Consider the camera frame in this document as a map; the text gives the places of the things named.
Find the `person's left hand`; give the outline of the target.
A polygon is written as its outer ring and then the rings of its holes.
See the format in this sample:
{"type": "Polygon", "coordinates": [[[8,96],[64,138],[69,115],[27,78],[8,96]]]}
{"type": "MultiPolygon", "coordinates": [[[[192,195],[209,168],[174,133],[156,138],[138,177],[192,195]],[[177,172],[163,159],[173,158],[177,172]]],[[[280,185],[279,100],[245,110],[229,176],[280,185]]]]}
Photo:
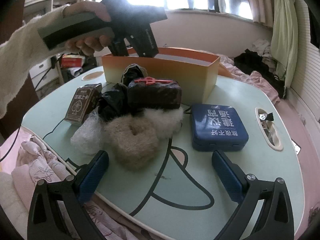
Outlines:
{"type": "MultiPolygon", "coordinates": [[[[63,16],[69,17],[84,12],[94,13],[98,18],[105,22],[111,22],[111,17],[107,12],[106,7],[98,2],[83,1],[66,7],[63,10],[63,16]]],[[[99,38],[86,37],[82,40],[68,40],[65,48],[68,52],[79,53],[83,52],[87,56],[93,55],[96,51],[102,51],[105,47],[111,44],[111,39],[108,36],[101,35],[99,38]]]]}

